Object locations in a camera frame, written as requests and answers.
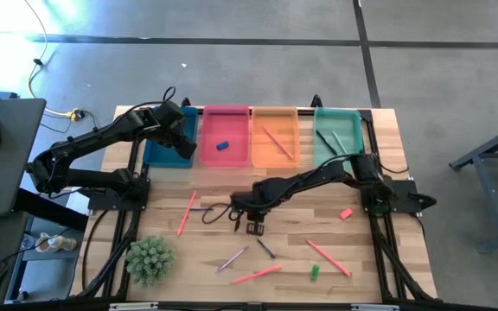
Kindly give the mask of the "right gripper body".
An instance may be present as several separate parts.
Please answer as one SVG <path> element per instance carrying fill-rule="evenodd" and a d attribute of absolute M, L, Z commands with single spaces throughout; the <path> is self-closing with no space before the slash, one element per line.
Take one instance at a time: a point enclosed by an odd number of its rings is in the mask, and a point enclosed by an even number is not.
<path fill-rule="evenodd" d="M 230 195 L 233 209 L 247 213 L 249 221 L 263 221 L 265 215 L 280 204 L 282 182 L 279 179 L 266 179 L 252 184 L 249 192 L 234 192 Z"/>

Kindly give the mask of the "translucent purple pen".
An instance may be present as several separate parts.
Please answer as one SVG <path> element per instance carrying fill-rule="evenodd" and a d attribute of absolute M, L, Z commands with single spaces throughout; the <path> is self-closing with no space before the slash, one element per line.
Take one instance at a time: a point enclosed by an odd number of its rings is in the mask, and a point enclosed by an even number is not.
<path fill-rule="evenodd" d="M 230 257 L 229 259 L 227 259 L 222 265 L 220 265 L 217 270 L 216 270 L 216 273 L 220 273 L 221 271 L 223 271 L 225 268 L 227 268 L 230 264 L 232 264 L 239 256 L 241 256 L 244 252 L 246 252 L 248 249 L 249 249 L 249 245 L 245 246 L 244 248 L 242 248 L 241 250 L 239 250 L 237 253 L 235 253 L 232 257 Z"/>

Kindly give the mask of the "green artificial plant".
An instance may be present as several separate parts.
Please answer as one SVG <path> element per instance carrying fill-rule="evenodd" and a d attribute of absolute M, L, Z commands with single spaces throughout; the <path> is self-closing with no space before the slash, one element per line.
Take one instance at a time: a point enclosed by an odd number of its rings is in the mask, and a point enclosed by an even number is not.
<path fill-rule="evenodd" d="M 148 236 L 131 244 L 125 256 L 126 270 L 134 283 L 155 286 L 170 272 L 176 257 L 163 237 Z"/>

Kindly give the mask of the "teal pen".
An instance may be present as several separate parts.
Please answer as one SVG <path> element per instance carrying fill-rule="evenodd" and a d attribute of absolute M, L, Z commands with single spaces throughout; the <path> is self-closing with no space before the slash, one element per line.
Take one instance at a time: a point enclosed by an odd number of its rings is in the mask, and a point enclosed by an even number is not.
<path fill-rule="evenodd" d="M 348 154 L 347 152 L 347 149 L 345 148 L 345 146 L 343 145 L 342 143 L 342 140 L 341 138 L 339 137 L 339 135 L 334 131 L 332 130 L 332 136 L 334 137 L 334 139 L 336 140 L 337 144 L 339 145 L 341 151 L 344 153 L 344 154 Z"/>

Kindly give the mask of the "cream-coloured figurine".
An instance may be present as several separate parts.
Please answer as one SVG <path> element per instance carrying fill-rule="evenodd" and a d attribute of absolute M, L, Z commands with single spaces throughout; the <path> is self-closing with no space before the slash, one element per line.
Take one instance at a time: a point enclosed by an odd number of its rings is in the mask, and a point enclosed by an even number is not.
<path fill-rule="evenodd" d="M 65 238 L 62 235 L 50 236 L 43 232 L 35 242 L 35 250 L 39 253 L 56 253 L 58 251 L 73 251 L 77 246 L 74 238 Z"/>

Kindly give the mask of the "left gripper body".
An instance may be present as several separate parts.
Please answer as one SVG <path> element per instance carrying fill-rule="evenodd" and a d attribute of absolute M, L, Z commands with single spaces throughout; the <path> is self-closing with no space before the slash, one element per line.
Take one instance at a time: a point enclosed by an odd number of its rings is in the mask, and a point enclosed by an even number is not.
<path fill-rule="evenodd" d="M 162 104 L 163 140 L 166 143 L 179 143 L 186 139 L 185 116 L 181 108 L 173 102 Z"/>

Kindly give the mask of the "silver metal bracket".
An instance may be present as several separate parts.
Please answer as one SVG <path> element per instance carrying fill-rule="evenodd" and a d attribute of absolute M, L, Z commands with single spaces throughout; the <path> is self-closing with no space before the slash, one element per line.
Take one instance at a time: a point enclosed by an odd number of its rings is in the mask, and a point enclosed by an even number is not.
<path fill-rule="evenodd" d="M 355 303 L 351 305 L 351 311 L 400 311 L 400 309 L 396 305 Z"/>
<path fill-rule="evenodd" d="M 157 302 L 120 302 L 112 303 L 108 311 L 157 311 Z"/>

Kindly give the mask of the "pink plastic bin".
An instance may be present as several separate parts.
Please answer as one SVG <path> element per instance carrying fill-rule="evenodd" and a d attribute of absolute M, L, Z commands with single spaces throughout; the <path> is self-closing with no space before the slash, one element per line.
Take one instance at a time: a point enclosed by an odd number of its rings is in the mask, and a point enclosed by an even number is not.
<path fill-rule="evenodd" d="M 229 146 L 217 150 L 216 145 Z M 249 162 L 249 108 L 206 106 L 203 110 L 200 160 L 207 167 L 245 167 Z"/>

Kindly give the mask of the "dark grey side desk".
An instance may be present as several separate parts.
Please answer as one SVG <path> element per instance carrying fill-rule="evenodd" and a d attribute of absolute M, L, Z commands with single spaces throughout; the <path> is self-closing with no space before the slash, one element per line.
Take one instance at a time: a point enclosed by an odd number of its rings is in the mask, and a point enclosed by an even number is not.
<path fill-rule="evenodd" d="M 46 103 L 43 98 L 0 99 L 0 215 L 14 206 Z"/>

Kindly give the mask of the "teal plastic bin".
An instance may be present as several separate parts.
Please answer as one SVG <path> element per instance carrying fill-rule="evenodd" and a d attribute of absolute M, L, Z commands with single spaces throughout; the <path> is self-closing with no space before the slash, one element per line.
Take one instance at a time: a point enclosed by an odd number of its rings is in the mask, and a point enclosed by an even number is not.
<path fill-rule="evenodd" d="M 349 154 L 360 154 L 364 151 L 361 114 L 353 110 L 340 110 L 333 108 L 319 108 L 315 110 L 313 119 L 313 163 L 315 166 L 322 164 L 334 157 L 316 134 L 319 130 L 332 145 L 339 156 L 344 154 L 332 136 L 334 130 L 342 140 Z"/>

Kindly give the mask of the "orange plastic bin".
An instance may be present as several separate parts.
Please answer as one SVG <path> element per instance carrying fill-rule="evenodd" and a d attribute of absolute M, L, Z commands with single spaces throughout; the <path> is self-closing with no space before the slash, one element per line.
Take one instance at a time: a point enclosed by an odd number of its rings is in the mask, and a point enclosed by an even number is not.
<path fill-rule="evenodd" d="M 263 131 L 266 127 L 294 156 L 290 159 Z M 295 107 L 252 110 L 252 165 L 255 168 L 296 168 L 301 161 L 298 113 Z"/>

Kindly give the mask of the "blue plastic bin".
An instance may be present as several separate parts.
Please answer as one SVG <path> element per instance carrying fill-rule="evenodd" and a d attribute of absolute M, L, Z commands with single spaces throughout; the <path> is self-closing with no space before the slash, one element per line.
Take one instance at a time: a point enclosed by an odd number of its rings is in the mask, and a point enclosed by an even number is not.
<path fill-rule="evenodd" d="M 198 111 L 192 106 L 182 107 L 187 120 L 184 134 L 192 141 L 196 141 L 198 128 Z M 173 148 L 166 148 L 151 140 L 147 140 L 144 148 L 143 161 L 154 168 L 191 168 L 194 156 L 190 159 L 180 157 Z"/>

